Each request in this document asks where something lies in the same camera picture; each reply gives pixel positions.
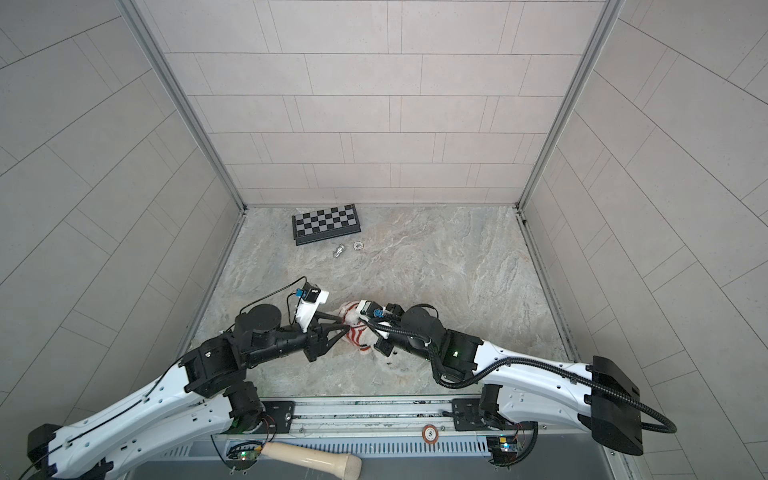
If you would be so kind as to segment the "red white striped knit sweater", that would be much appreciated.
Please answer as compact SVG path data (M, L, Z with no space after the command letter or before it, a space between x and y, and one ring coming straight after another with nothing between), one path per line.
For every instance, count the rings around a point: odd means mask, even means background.
M339 316L344 318L345 325L350 326L344 340L355 346L361 354L369 354L378 337L359 319L358 304L358 301L347 302L339 309Z

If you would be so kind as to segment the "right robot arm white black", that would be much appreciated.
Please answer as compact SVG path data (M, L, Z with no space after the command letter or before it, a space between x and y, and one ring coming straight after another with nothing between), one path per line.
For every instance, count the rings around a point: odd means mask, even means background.
M378 335L380 352L398 348L424 358L443 388L481 386L478 414L492 429L560 423L588 431L597 443L633 456L644 452L644 432L677 431L672 420L642 402L639 387L608 358L569 363L510 351L444 327L428 304L404 310L368 302L358 315Z

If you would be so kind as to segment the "white teddy bear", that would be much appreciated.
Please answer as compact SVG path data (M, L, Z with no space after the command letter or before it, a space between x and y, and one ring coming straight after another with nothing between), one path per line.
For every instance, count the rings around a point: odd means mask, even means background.
M338 311L338 316L343 320L343 323L349 326L343 340L354 346L363 355L372 353L379 340L388 340L390 336L389 332L371 330L363 322L360 314L368 304L368 300L350 301L344 303Z

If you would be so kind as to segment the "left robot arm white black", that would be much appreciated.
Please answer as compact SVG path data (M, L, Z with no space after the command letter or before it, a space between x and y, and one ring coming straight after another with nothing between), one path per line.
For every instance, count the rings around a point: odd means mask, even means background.
M157 379L68 426L43 424L27 439L27 479L108 479L155 452L200 435L265 433L269 414L247 372L302 351L314 361L349 330L322 314L308 326L282 326L269 304L239 314L234 325L175 360Z

